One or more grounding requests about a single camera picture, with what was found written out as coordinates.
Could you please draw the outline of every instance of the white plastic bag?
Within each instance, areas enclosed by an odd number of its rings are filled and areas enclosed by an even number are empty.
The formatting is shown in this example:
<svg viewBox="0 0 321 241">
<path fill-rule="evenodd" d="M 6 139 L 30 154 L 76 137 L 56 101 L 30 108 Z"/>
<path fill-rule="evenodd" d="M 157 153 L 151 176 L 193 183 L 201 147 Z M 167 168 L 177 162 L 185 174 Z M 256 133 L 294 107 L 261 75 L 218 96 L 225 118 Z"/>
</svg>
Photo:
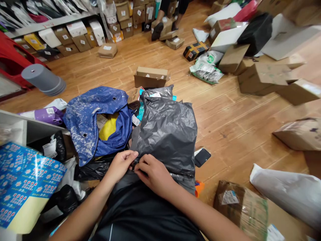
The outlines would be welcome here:
<svg viewBox="0 0 321 241">
<path fill-rule="evenodd" d="M 321 180 L 307 174 L 263 169 L 254 164 L 251 184 L 285 211 L 321 229 Z"/>
</svg>

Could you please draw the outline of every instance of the red stool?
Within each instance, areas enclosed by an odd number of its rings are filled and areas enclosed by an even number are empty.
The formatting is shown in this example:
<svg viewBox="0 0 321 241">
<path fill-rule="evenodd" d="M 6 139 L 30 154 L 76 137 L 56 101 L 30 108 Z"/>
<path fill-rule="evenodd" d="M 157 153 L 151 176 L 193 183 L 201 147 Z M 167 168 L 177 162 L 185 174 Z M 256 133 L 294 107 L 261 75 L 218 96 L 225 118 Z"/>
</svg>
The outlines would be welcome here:
<svg viewBox="0 0 321 241">
<path fill-rule="evenodd" d="M 46 68 L 48 66 L 2 32 L 0 32 L 0 43 L 0 73 L 22 88 L 30 90 L 33 85 L 21 77 L 21 72 L 32 64 L 42 64 Z"/>
</svg>

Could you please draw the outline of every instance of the black shoe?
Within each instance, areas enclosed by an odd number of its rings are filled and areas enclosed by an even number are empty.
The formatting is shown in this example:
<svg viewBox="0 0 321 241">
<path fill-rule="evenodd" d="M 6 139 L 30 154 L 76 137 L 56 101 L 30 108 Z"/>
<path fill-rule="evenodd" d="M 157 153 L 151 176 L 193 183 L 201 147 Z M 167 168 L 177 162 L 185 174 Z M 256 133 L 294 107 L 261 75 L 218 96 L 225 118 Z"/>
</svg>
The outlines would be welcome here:
<svg viewBox="0 0 321 241">
<path fill-rule="evenodd" d="M 151 34 L 152 41 L 159 39 L 159 37 L 161 36 L 161 32 L 163 31 L 163 28 L 164 24 L 162 22 L 156 25 L 156 27 L 154 28 L 154 32 Z"/>
</svg>

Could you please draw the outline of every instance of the flattened cardboard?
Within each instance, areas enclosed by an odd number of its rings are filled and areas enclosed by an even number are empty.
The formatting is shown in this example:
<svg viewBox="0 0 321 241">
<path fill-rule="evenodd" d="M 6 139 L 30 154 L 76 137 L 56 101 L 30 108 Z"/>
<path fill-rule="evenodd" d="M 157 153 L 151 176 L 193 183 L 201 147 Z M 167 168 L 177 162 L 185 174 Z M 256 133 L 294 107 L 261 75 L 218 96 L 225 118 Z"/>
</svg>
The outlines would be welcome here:
<svg viewBox="0 0 321 241">
<path fill-rule="evenodd" d="M 99 57 L 110 59 L 114 58 L 117 52 L 116 44 L 103 44 L 98 50 Z"/>
<path fill-rule="evenodd" d="M 321 86 L 313 84 L 304 79 L 300 79 L 277 91 L 277 93 L 291 104 L 300 105 L 320 99 Z"/>
<path fill-rule="evenodd" d="M 250 45 L 232 45 L 225 52 L 218 69 L 223 73 L 234 73 Z"/>
<path fill-rule="evenodd" d="M 296 151 L 321 151 L 321 119 L 308 118 L 289 122 L 273 132 L 284 144 Z"/>
</svg>

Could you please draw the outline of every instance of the white shelf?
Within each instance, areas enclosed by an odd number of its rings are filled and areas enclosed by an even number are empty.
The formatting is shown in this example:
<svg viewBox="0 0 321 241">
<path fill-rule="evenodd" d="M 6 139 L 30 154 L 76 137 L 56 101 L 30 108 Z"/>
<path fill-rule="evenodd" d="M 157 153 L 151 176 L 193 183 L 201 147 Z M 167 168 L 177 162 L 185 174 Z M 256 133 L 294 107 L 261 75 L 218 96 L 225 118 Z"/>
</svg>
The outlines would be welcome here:
<svg viewBox="0 0 321 241">
<path fill-rule="evenodd" d="M 93 15 L 95 15 L 95 14 L 92 14 L 89 12 L 82 12 L 81 14 L 73 14 L 73 15 L 64 16 L 61 18 L 54 18 L 54 19 L 48 20 L 47 22 L 34 23 L 34 24 L 29 25 L 28 27 L 19 28 L 19 29 L 16 29 L 16 31 L 14 31 L 14 32 L 6 32 L 5 34 L 9 38 L 15 38 L 15 37 L 19 37 L 19 36 L 22 36 L 25 34 L 38 32 L 38 31 L 46 29 L 46 28 L 51 28 L 54 26 L 58 26 L 58 25 L 61 25 L 64 23 L 69 23 L 69 22 L 76 21 L 76 20 L 84 18 L 84 17 L 93 16 Z"/>
</svg>

